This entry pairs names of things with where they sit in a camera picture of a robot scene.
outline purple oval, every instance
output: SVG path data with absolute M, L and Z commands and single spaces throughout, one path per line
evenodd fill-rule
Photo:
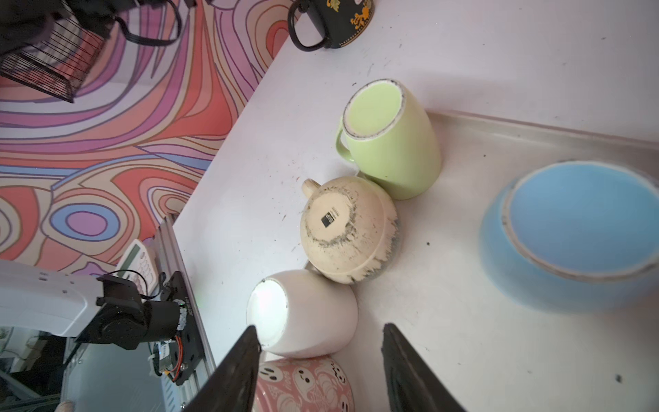
M 67 216 L 67 225 L 75 232 L 85 236 L 96 236 L 107 227 L 105 218 L 91 212 L 75 212 Z

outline black strap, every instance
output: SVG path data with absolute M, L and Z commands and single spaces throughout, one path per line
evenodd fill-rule
M 181 37 L 181 30 L 183 29 L 183 20 L 181 20 L 181 15 L 179 14 L 179 9 L 176 7 L 176 4 L 172 0 L 165 0 L 167 1 L 172 8 L 174 9 L 174 17 L 176 17 L 176 37 L 173 39 L 151 39 L 148 37 L 142 37 L 138 36 L 136 34 L 131 33 L 128 30 L 128 25 L 122 19 L 121 17 L 115 17 L 115 20 L 117 23 L 119 23 L 119 27 L 121 28 L 121 31 L 123 32 L 124 36 L 126 37 L 126 40 L 132 43 L 137 43 L 141 45 L 150 45 L 150 46 L 159 46 L 159 45 L 170 45 L 173 42 L 176 42 L 179 37 Z
M 297 38 L 297 33 L 295 32 L 295 11 L 299 9 L 300 12 L 306 13 L 306 11 L 309 9 L 309 6 L 310 5 L 308 3 L 302 3 L 301 0 L 295 0 L 291 5 L 288 15 L 288 27 L 289 27 L 289 35 L 291 37 L 291 41 L 293 42 L 293 44 L 295 44 L 295 47 L 297 47 L 302 51 L 314 51 L 320 49 L 321 47 L 329 47 L 331 43 L 331 39 L 328 32 L 327 24 L 325 23 L 325 20 L 322 20 L 322 18 L 321 21 L 323 24 L 324 33 L 321 34 L 323 35 L 323 40 L 320 40 L 319 43 L 316 43 L 314 45 L 304 45 L 300 43 L 300 39 Z

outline white tray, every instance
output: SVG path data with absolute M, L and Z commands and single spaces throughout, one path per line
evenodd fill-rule
M 401 252 L 386 273 L 355 287 L 357 334 L 335 355 L 357 410 L 388 410 L 386 322 L 470 412 L 659 410 L 659 299 L 609 314 L 537 312 L 503 296 L 478 258 L 483 214 L 515 177 L 566 159 L 659 177 L 659 144 L 462 113 L 432 121 L 444 169 L 428 192 L 397 202 Z

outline calculator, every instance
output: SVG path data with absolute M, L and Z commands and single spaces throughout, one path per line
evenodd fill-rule
M 135 239 L 126 249 L 117 264 L 117 270 L 131 269 L 144 276 L 147 290 L 144 290 L 144 280 L 132 272 L 119 272 L 116 276 L 135 283 L 142 295 L 149 295 L 158 285 L 158 273 L 154 263 L 153 252 L 142 241 Z

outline white mug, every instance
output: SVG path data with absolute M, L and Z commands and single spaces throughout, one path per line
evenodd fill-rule
M 287 270 L 263 279 L 247 304 L 264 351 L 311 358 L 343 349 L 357 328 L 357 300 L 348 285 L 310 270 Z

